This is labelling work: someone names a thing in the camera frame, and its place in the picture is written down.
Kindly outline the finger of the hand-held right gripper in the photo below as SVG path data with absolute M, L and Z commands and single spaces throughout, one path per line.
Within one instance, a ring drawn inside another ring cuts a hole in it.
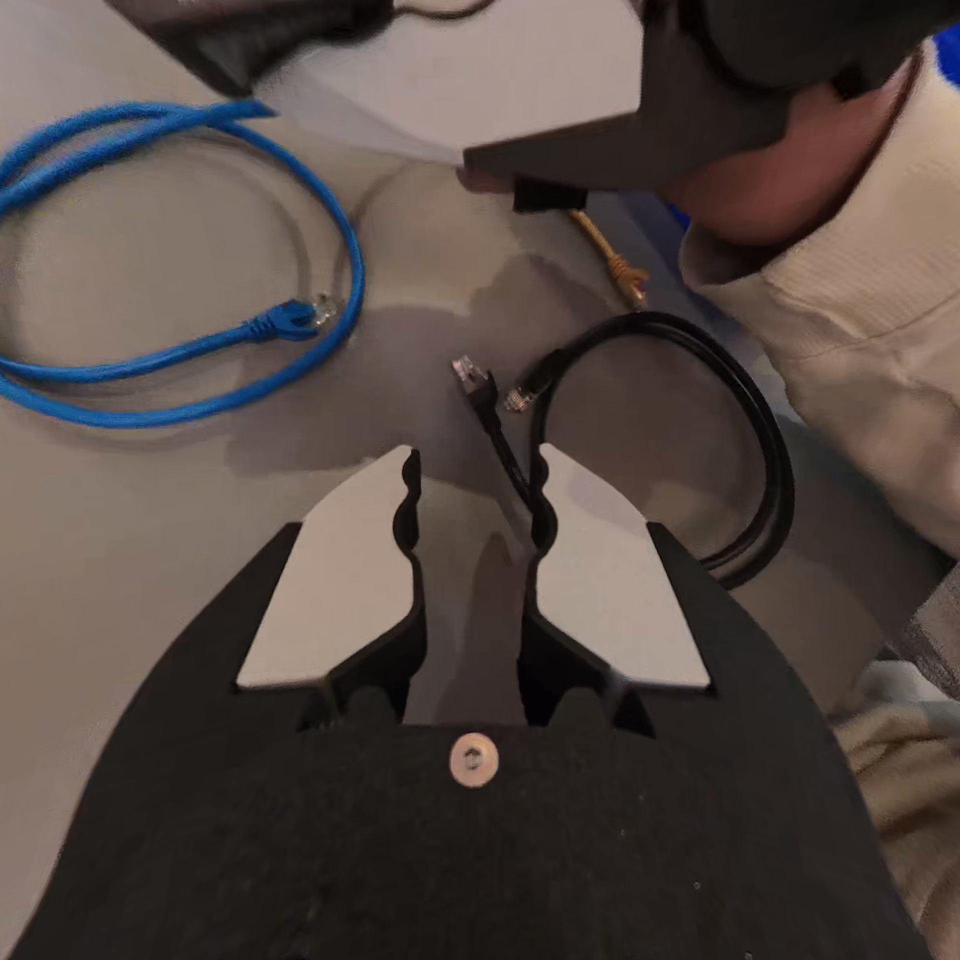
M 623 1 L 498 1 L 458 21 L 403 14 L 315 42 L 254 84 L 279 117 L 343 145 L 459 165 L 467 149 L 634 113 L 643 27 Z

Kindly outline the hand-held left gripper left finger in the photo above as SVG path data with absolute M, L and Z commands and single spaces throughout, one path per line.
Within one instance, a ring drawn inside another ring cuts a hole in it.
M 306 513 L 236 676 L 240 690 L 314 689 L 336 714 L 378 688 L 402 721 L 427 652 L 415 556 L 420 452 L 401 444 Z

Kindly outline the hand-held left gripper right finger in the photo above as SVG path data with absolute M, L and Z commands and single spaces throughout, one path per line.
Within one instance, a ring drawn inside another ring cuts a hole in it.
M 707 693 L 710 672 L 646 517 L 554 444 L 537 455 L 518 655 L 527 722 L 548 724 L 577 689 L 612 724 L 648 724 L 648 691 Z

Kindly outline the black ethernet port adapter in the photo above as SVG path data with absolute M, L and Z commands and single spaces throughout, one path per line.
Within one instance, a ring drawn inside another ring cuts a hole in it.
M 386 28 L 392 1 L 108 1 L 118 15 L 223 96 L 256 83 L 311 43 L 364 42 Z

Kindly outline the person's right forearm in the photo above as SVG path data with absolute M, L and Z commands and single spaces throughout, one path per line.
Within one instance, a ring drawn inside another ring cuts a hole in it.
M 805 423 L 958 558 L 958 88 L 934 41 L 914 54 L 890 132 L 830 219 L 784 248 L 690 222 L 679 266 L 761 343 Z

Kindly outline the person's right hand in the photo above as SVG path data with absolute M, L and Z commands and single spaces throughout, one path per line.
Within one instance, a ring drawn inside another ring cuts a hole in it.
M 829 83 L 794 95 L 783 137 L 707 164 L 657 195 L 720 241 L 783 249 L 831 219 L 890 133 L 918 66 L 909 56 L 882 87 L 843 100 Z

